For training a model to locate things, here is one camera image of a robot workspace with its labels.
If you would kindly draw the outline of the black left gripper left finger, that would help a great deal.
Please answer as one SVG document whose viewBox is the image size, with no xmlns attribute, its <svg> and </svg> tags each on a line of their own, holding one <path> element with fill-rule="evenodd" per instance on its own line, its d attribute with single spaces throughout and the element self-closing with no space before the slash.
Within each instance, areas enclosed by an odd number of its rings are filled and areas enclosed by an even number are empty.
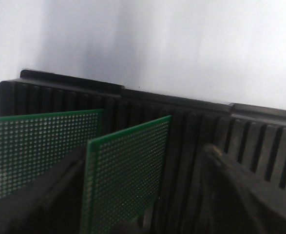
<svg viewBox="0 0 286 234">
<path fill-rule="evenodd" d="M 77 234 L 80 228 L 85 147 L 21 189 L 0 199 L 0 234 Z"/>
</svg>

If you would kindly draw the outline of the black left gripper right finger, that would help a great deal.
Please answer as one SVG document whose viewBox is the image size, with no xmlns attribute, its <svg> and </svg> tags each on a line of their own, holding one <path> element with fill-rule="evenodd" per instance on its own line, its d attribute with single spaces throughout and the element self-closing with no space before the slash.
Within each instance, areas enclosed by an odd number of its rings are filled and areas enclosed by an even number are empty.
<svg viewBox="0 0 286 234">
<path fill-rule="evenodd" d="M 286 191 L 212 144 L 200 163 L 201 234 L 286 234 Z"/>
</svg>

